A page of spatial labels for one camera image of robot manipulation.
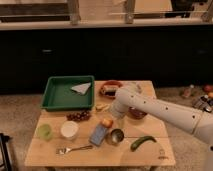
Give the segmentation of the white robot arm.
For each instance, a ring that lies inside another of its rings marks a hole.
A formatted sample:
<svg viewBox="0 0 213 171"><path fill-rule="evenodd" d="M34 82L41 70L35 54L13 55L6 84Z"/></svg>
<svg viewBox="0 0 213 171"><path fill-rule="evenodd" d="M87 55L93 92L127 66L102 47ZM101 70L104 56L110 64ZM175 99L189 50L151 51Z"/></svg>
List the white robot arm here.
<svg viewBox="0 0 213 171"><path fill-rule="evenodd" d="M213 114L143 95L137 84L117 89L110 111L122 118L130 107L168 122L208 145L207 154L213 158Z"/></svg>

